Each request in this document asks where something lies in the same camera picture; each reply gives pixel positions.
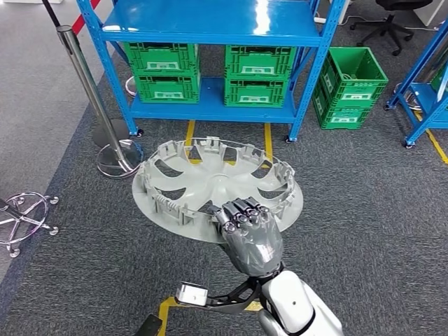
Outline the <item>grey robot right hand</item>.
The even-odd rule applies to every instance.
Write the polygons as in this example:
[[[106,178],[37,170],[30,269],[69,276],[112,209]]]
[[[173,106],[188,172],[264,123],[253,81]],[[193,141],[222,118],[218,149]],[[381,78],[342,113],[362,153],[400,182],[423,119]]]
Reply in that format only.
[[[283,267],[281,233],[271,210],[253,197],[236,198],[221,207],[210,205],[207,213],[217,220],[220,245],[238,271],[264,278]]]

